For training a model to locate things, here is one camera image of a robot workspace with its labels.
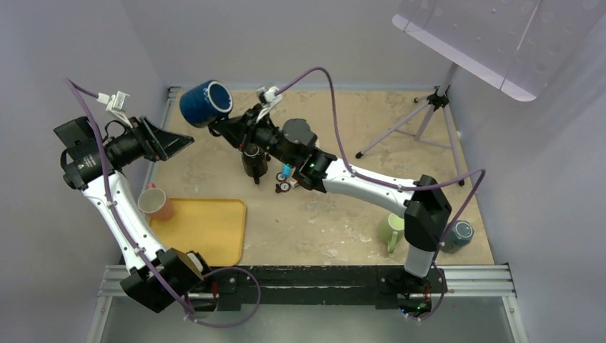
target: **blue mug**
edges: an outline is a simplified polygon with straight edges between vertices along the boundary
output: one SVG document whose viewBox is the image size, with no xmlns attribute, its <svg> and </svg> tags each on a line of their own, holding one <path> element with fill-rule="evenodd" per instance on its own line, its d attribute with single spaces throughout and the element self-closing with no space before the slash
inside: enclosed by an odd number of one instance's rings
<svg viewBox="0 0 606 343">
<path fill-rule="evenodd" d="M 183 118 L 195 127 L 205 127 L 226 118 L 234 102 L 229 90 L 217 80 L 209 80 L 183 94 L 179 108 Z"/>
</svg>

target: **pink mug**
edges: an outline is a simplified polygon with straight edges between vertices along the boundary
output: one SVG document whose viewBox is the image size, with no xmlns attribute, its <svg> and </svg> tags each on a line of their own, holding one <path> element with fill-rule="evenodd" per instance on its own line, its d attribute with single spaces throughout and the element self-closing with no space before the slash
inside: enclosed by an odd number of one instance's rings
<svg viewBox="0 0 606 343">
<path fill-rule="evenodd" d="M 139 195 L 137 206 L 141 212 L 155 220 L 165 221 L 174 216 L 174 205 L 171 199 L 152 183 Z"/>
</svg>

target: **cable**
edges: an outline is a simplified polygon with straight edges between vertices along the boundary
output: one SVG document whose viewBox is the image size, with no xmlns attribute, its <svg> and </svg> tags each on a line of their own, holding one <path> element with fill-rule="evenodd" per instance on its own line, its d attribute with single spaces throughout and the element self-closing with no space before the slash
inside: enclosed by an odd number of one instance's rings
<svg viewBox="0 0 606 343">
<path fill-rule="evenodd" d="M 78 91 L 81 91 L 82 93 L 92 96 L 95 99 L 97 99 L 99 96 L 91 91 L 87 91 L 86 89 L 81 88 L 80 86 L 76 85 L 72 80 L 70 80 L 69 78 L 64 78 L 63 81 L 67 84 L 67 86 L 69 87 L 69 90 L 72 92 L 72 94 L 76 97 L 76 100 L 80 103 L 80 107 L 84 110 L 84 113 L 86 114 L 86 117 L 89 120 L 89 124 L 93 130 L 93 134 L 95 137 L 95 142 L 96 142 L 96 146 L 97 149 L 99 150 L 99 159 L 101 160 L 101 170 L 102 170 L 102 174 L 103 174 L 103 183 L 104 183 L 104 188 L 105 188 L 105 197 L 107 199 L 107 203 L 108 203 L 108 207 L 109 210 L 111 212 L 111 215 L 114 217 L 114 219 L 116 220 L 116 223 L 118 224 L 118 228 L 120 228 L 120 232 L 124 235 L 124 237 L 126 238 L 126 240 L 130 243 L 131 247 L 133 249 L 137 249 L 139 247 L 139 245 L 137 244 L 137 242 L 133 239 L 133 237 L 130 235 L 130 233 L 128 232 L 128 230 L 126 230 L 126 227 L 124 226 L 123 221 L 120 218 L 120 215 L 118 213 L 118 211 L 116 210 L 116 207 L 113 205 L 114 202 L 114 198 L 111 194 L 111 188 L 109 186 L 109 160 L 107 159 L 107 155 L 105 154 L 105 148 L 103 147 L 103 141 L 101 138 L 101 131 L 99 130 L 99 125 L 97 124 L 97 122 L 94 120 L 93 114 L 91 113 L 91 110 L 88 108 L 88 106 L 86 105 L 86 102 L 84 102 L 84 99 L 82 99 L 82 96 L 80 96 L 80 93 Z M 194 313 L 194 308 L 191 304 L 191 302 L 186 301 L 185 299 L 181 298 L 175 291 L 174 289 L 170 286 L 170 284 L 166 281 L 166 279 L 160 274 L 160 272 L 158 271 L 158 269 L 156 269 L 156 267 L 152 264 L 152 262 L 147 258 L 147 256 L 145 255 L 145 253 L 142 250 L 137 250 L 137 255 L 139 255 L 139 257 L 141 258 L 141 260 L 143 260 L 143 262 L 145 263 L 145 265 L 147 266 L 147 268 L 152 272 L 152 274 L 156 277 L 156 279 L 158 280 L 158 282 L 160 282 L 160 284 L 163 286 L 163 288 L 166 289 L 166 291 L 178 302 L 181 304 L 181 306 L 183 306 L 184 311 L 191 316 L 191 314 Z M 259 282 L 257 281 L 257 279 L 255 279 L 255 277 L 247 270 L 242 269 L 242 268 L 238 268 L 238 267 L 225 267 L 225 268 L 220 268 L 220 269 L 215 269 L 214 271 L 211 271 L 207 274 L 205 274 L 205 277 L 210 277 L 213 274 L 216 274 L 217 272 L 220 271 L 224 271 L 224 270 L 237 270 L 239 272 L 243 272 L 245 274 L 247 274 L 256 284 L 257 286 L 257 291 L 259 293 L 258 297 L 257 297 L 257 303 L 255 304 L 255 307 L 253 308 L 253 310 L 251 311 L 250 314 L 248 314 L 247 316 L 243 317 L 242 319 L 240 319 L 239 321 L 235 322 L 235 323 L 229 323 L 229 324 L 211 324 L 211 323 L 203 323 L 200 321 L 196 321 L 197 324 L 208 324 L 207 326 L 211 326 L 211 327 L 233 327 L 236 325 L 239 325 L 245 321 L 247 321 L 248 319 L 250 319 L 250 317 L 252 317 L 252 315 L 258 310 L 259 305 L 261 304 L 261 286 L 259 285 Z"/>
<path fill-rule="evenodd" d="M 478 176 L 477 181 L 473 185 L 470 193 L 467 195 L 467 198 L 465 198 L 465 200 L 463 201 L 463 204 L 461 205 L 461 207 L 459 208 L 457 213 L 454 214 L 452 220 L 446 226 L 446 228 L 444 229 L 444 231 L 442 233 L 442 236 L 439 238 L 439 242 L 443 242 L 444 239 L 446 238 L 446 235 L 452 228 L 453 224 L 459 219 L 459 217 L 461 216 L 461 213 L 463 213 L 463 210 L 465 210 L 465 208 L 467 207 L 469 202 L 472 200 L 473 195 L 475 194 L 475 192 L 477 191 L 477 188 L 480 186 L 480 184 L 482 183 L 482 180 L 484 179 L 484 176 L 486 174 L 486 169 L 476 169 L 474 171 L 468 171 L 467 173 L 461 175 L 460 177 L 458 177 L 456 179 L 450 179 L 446 182 L 441 182 L 439 184 L 432 184 L 430 186 L 421 186 L 421 187 L 405 187 L 405 186 L 402 186 L 401 184 L 393 184 L 391 182 L 385 182 L 385 181 L 378 180 L 378 179 L 368 177 L 366 175 L 358 173 L 357 171 L 353 170 L 352 166 L 349 164 L 349 162 L 347 160 L 347 156 L 345 156 L 345 149 L 343 148 L 343 143 L 341 142 L 341 136 L 339 135 L 339 125 L 337 123 L 337 100 L 334 97 L 334 86 L 332 84 L 332 77 L 330 76 L 330 73 L 325 68 L 323 68 L 321 66 L 316 66 L 314 68 L 307 70 L 303 74 L 299 75 L 296 79 L 294 79 L 293 81 L 288 83 L 286 86 L 279 89 L 276 92 L 276 96 L 284 93 L 286 90 L 293 87 L 297 82 L 301 81 L 304 77 L 306 77 L 308 74 L 310 74 L 313 71 L 323 72 L 324 75 L 326 75 L 326 78 L 328 79 L 328 85 L 330 88 L 330 99 L 332 102 L 332 123 L 334 125 L 334 135 L 337 138 L 337 145 L 339 146 L 339 152 L 341 153 L 341 158 L 343 159 L 345 168 L 347 169 L 347 171 L 352 173 L 352 175 L 355 175 L 356 177 L 359 177 L 360 179 L 363 179 L 363 180 L 366 180 L 369 182 L 373 182 L 375 184 L 380 184 L 382 186 L 397 189 L 398 191 L 418 192 L 418 191 L 430 191 L 433 189 L 440 189 L 445 186 L 450 186 L 451 184 L 456 184 L 459 181 L 466 179 L 467 177 L 471 177 L 473 174 L 480 173 L 480 175 Z M 424 315 L 423 317 L 418 317 L 419 320 L 425 320 L 425 319 L 431 317 L 435 313 L 437 308 L 442 304 L 442 300 L 444 299 L 444 293 L 446 293 L 446 278 L 444 277 L 442 271 L 440 271 L 440 269 L 438 269 L 435 264 L 435 260 L 437 258 L 438 253 L 439 253 L 439 249 L 436 250 L 436 252 L 433 256 L 432 266 L 438 271 L 438 274 L 440 274 L 440 277 L 442 278 L 442 293 L 440 294 L 438 302 L 436 303 L 436 306 L 432 309 L 432 311 L 430 311 L 428 314 Z"/>
</svg>

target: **tray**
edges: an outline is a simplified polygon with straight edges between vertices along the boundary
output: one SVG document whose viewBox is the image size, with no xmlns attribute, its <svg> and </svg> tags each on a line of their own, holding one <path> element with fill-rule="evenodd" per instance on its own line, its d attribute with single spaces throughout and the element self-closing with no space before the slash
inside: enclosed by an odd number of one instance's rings
<svg viewBox="0 0 606 343">
<path fill-rule="evenodd" d="M 166 247 L 199 252 L 208 265 L 228 267 L 242 257 L 247 208 L 238 199 L 171 198 L 174 217 L 150 219 L 149 226 Z"/>
</svg>

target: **mug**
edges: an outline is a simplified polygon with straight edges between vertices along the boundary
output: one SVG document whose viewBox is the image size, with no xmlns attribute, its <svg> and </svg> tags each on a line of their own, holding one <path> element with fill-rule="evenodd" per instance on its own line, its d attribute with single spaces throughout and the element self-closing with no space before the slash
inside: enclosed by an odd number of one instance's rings
<svg viewBox="0 0 606 343">
<path fill-rule="evenodd" d="M 148 188 L 139 195 L 136 202 L 139 210 L 149 218 L 165 221 L 174 216 L 174 205 L 167 194 L 155 184 L 149 184 Z"/>
<path fill-rule="evenodd" d="M 233 106 L 229 90 L 217 80 L 204 82 L 179 100 L 183 118 L 195 127 L 205 127 L 215 119 L 227 118 Z"/>
<path fill-rule="evenodd" d="M 387 244 L 387 252 L 392 253 L 396 244 L 404 237 L 404 220 L 390 213 L 377 227 L 377 238 Z"/>
</svg>

